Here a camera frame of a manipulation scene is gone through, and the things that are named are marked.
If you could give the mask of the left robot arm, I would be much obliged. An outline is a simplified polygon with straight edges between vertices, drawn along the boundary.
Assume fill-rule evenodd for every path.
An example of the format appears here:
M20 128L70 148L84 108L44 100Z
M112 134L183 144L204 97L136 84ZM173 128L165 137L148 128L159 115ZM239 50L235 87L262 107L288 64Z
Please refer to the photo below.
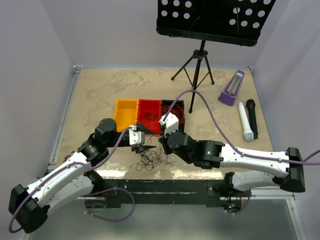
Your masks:
M16 185L10 192L8 211L11 234L30 234L40 228L55 209L78 197L99 196L104 190L95 169L102 166L118 147L140 153L147 149L146 135L154 132L138 122L119 132L116 121L104 118L82 145L52 172L27 186Z

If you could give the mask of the black plastic bin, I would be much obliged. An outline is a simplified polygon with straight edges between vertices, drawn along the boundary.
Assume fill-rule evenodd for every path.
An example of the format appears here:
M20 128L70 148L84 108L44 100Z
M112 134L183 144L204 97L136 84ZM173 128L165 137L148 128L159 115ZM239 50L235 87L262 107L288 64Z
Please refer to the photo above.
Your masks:
M168 100L168 99L162 99L161 100L161 115L165 115L169 108L171 107L173 100ZM179 126L178 130L180 132L183 132L185 130L185 122L186 122L186 115L185 115L185 104L183 100L178 100L172 110L171 113L176 115L177 118L179 119Z

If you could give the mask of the red plastic bin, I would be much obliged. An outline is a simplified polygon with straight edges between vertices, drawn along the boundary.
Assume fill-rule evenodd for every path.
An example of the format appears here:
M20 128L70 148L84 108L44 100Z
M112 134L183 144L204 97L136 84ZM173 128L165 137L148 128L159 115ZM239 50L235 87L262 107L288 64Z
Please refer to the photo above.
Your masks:
M140 99L138 102L137 122L144 125L156 135L161 132L159 120L162 113L160 99Z

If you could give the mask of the small brown cable clump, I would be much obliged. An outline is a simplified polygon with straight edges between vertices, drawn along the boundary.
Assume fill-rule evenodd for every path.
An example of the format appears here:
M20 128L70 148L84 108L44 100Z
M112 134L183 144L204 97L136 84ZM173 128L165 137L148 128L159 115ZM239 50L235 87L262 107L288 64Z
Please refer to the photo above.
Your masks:
M155 113L152 112L146 112L143 116L140 122L147 127L148 129L152 131L157 131L158 129L158 121L159 121L159 116Z

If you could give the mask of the orange plastic bin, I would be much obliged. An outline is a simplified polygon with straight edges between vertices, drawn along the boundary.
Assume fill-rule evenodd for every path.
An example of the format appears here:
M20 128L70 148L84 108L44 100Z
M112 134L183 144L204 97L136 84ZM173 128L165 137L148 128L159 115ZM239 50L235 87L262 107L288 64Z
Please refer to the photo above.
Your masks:
M122 132L125 128L135 125L138 118L138 99L116 100L113 119L116 122L116 130Z

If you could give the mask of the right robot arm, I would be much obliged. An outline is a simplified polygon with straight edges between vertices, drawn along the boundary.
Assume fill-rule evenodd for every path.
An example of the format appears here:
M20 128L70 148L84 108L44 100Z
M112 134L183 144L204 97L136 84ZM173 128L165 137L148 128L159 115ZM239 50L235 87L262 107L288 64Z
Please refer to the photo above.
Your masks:
M291 193L306 191L302 157L295 147L279 152L232 148L220 141L194 140L181 131L161 136L159 142L165 154L175 154L187 164L202 169L245 169L246 172L225 174L222 189L230 197L269 186Z

